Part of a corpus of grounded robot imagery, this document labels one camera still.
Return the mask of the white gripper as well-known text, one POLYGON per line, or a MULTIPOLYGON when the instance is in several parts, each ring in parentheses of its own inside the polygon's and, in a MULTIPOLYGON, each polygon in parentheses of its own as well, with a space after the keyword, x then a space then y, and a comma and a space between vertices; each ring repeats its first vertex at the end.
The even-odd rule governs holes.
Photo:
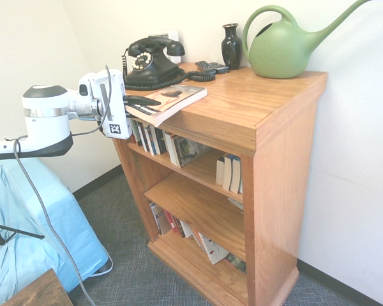
POLYGON ((161 105, 144 96, 125 95, 123 77, 118 69, 101 70, 90 78, 90 84, 92 97, 98 102, 97 120, 103 122, 103 134, 110 138, 128 139, 132 134, 124 102, 127 105, 161 105))

